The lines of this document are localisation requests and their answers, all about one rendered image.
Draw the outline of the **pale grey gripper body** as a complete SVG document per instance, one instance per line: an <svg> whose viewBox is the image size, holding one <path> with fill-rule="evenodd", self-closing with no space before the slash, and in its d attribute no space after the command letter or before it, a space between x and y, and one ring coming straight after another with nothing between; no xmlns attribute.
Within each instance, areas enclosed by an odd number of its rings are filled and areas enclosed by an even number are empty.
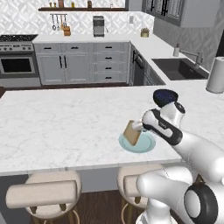
<svg viewBox="0 0 224 224"><path fill-rule="evenodd" d="M143 127L143 124L141 122L133 122L132 123L132 129L136 130L136 131L143 131L144 127Z"/></svg>

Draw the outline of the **light blue plate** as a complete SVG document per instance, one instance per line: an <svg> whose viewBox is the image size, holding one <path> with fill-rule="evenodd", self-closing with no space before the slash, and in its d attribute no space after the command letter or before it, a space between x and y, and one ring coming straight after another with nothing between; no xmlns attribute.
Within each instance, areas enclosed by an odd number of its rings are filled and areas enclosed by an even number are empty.
<svg viewBox="0 0 224 224"><path fill-rule="evenodd" d="M142 132L135 145L131 145L123 134L119 136L118 142L126 151L133 153L146 153L156 146L156 140L149 132Z"/></svg>

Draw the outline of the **brown toast slice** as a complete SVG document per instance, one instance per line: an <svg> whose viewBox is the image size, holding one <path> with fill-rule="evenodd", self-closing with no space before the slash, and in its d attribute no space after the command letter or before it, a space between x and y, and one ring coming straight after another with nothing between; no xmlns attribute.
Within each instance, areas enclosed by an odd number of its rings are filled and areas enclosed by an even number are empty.
<svg viewBox="0 0 224 224"><path fill-rule="evenodd" d="M125 128L125 131L123 132L123 136L127 139L127 141L132 145L137 144L137 140L140 137L140 132L133 129L132 124L134 123L133 120L130 120L128 122L127 127Z"/></svg>

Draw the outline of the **grey cupboards under sink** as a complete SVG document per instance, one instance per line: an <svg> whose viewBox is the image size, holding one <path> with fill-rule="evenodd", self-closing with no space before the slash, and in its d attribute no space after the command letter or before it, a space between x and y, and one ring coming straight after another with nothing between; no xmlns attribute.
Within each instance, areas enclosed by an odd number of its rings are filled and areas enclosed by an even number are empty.
<svg viewBox="0 0 224 224"><path fill-rule="evenodd" d="M149 64L146 64L144 70L143 84L145 86L160 86L164 85L165 83L153 70L153 68Z"/></svg>

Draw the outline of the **beige round bar stool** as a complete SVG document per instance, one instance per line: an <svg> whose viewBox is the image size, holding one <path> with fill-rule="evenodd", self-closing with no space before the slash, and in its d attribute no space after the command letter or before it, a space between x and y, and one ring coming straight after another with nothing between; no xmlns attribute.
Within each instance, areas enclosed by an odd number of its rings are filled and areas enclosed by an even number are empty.
<svg viewBox="0 0 224 224"><path fill-rule="evenodd" d="M172 180L172 175L161 164L122 167L117 175L118 190L127 201L122 207L122 224L127 224L124 211L129 205L143 209L135 224L174 224L165 201L167 180Z"/></svg>
<svg viewBox="0 0 224 224"><path fill-rule="evenodd" d="M24 208L34 224L54 224L63 216L69 224L81 224L75 211L81 190L77 171L34 173L24 184L11 185L5 202L8 208Z"/></svg>

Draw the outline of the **black dishwasher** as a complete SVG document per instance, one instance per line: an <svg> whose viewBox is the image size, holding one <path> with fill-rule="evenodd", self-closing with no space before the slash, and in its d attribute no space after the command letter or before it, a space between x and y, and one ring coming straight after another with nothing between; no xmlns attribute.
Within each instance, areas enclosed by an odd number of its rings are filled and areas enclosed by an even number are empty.
<svg viewBox="0 0 224 224"><path fill-rule="evenodd" d="M144 84L144 59L136 51L133 51L132 63L134 65L133 85L142 86Z"/></svg>

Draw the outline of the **dark sink basin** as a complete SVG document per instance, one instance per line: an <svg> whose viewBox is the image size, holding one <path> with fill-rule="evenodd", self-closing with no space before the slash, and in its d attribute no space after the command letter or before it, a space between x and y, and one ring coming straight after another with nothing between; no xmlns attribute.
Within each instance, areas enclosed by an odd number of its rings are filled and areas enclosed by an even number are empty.
<svg viewBox="0 0 224 224"><path fill-rule="evenodd" d="M189 59L153 59L152 60L170 81L206 80L208 72L195 68Z"/></svg>

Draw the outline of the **grey base cupboard run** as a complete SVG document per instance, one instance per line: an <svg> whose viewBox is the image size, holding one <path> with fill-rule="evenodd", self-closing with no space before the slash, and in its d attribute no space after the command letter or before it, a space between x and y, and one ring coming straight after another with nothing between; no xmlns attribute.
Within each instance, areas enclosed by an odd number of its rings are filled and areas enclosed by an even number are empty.
<svg viewBox="0 0 224 224"><path fill-rule="evenodd" d="M35 43L43 85L125 82L127 42Z"/></svg>

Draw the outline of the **silver sink tap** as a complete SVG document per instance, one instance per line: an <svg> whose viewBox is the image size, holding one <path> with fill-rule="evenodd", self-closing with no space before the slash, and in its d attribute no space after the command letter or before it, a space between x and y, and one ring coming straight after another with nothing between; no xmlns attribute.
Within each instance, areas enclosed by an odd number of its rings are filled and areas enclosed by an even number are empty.
<svg viewBox="0 0 224 224"><path fill-rule="evenodd" d="M191 56L195 56L196 60L195 60L194 67L195 68L199 68L200 67L200 65L203 62L203 52L193 53L193 52L186 52L186 51L183 51L183 50L181 50L181 52L185 53L185 54L188 54L188 55L191 55Z"/></svg>

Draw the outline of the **white paper towel roll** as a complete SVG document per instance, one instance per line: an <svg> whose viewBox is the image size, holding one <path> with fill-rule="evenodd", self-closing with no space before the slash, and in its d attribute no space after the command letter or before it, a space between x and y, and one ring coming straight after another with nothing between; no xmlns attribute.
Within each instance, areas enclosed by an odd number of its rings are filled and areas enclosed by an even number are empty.
<svg viewBox="0 0 224 224"><path fill-rule="evenodd" d="M206 90L213 94L224 93L224 57L216 57L207 79Z"/></svg>

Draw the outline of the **stainless steel range oven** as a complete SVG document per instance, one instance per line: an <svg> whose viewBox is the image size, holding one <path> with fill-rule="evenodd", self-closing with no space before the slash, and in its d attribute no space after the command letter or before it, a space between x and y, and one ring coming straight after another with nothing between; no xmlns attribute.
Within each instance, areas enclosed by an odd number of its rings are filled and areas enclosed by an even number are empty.
<svg viewBox="0 0 224 224"><path fill-rule="evenodd" d="M0 87L40 87L39 69L32 41L37 34L0 35Z"/></svg>

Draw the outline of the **grey wall cupboards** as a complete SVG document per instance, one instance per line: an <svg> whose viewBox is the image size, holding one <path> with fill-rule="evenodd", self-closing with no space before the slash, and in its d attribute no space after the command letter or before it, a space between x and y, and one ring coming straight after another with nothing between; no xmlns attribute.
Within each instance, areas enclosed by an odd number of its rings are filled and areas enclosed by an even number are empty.
<svg viewBox="0 0 224 224"><path fill-rule="evenodd" d="M221 0L143 0L143 12L183 28L213 27Z"/></svg>

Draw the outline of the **dark wooden wall shelf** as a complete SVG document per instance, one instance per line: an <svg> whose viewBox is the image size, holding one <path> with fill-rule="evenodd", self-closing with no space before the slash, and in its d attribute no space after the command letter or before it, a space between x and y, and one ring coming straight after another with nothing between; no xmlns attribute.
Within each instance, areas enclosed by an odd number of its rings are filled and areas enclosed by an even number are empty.
<svg viewBox="0 0 224 224"><path fill-rule="evenodd" d="M129 11L127 8L72 8L72 7L41 7L38 11Z"/></svg>

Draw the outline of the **rail with hanging tools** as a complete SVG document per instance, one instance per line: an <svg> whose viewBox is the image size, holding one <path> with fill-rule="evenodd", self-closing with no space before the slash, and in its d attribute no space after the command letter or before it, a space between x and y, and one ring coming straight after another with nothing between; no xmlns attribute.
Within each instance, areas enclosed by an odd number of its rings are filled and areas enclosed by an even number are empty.
<svg viewBox="0 0 224 224"><path fill-rule="evenodd" d="M64 30L67 26L67 14L52 13L52 29L54 31Z"/></svg>

